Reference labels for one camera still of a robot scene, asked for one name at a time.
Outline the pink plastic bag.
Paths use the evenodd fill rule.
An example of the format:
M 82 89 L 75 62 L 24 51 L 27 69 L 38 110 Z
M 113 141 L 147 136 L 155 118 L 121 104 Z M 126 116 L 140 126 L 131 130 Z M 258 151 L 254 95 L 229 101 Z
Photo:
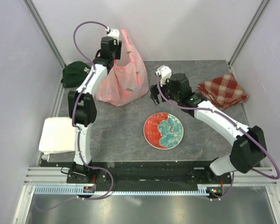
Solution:
M 110 103 L 114 106 L 122 106 L 133 102 L 147 94 L 148 76 L 144 62 L 129 37 L 127 31 L 121 30 L 123 37 L 125 56 L 128 63 L 120 66 L 118 60 L 101 82 L 96 91 L 96 100 Z

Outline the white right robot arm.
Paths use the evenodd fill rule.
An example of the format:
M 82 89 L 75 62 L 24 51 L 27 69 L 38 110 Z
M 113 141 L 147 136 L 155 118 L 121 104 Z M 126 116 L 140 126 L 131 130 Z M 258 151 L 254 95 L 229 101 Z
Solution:
M 239 171 L 248 173 L 266 157 L 263 130 L 244 125 L 218 110 L 206 97 L 193 92 L 185 74 L 162 75 L 156 72 L 157 84 L 150 86 L 151 99 L 156 105 L 161 101 L 188 113 L 221 134 L 232 146 L 230 155 L 214 159 L 204 172 L 208 183 L 214 184 L 221 175 Z

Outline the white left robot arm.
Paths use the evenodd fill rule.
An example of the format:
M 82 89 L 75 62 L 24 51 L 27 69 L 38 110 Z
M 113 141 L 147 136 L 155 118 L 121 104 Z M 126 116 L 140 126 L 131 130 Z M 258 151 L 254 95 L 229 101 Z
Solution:
M 96 174 L 91 166 L 91 127 L 97 117 L 94 95 L 103 79 L 120 59 L 122 41 L 118 37 L 105 36 L 101 39 L 90 72 L 76 91 L 68 93 L 69 117 L 75 128 L 75 156 L 68 174 L 67 183 L 89 183 Z

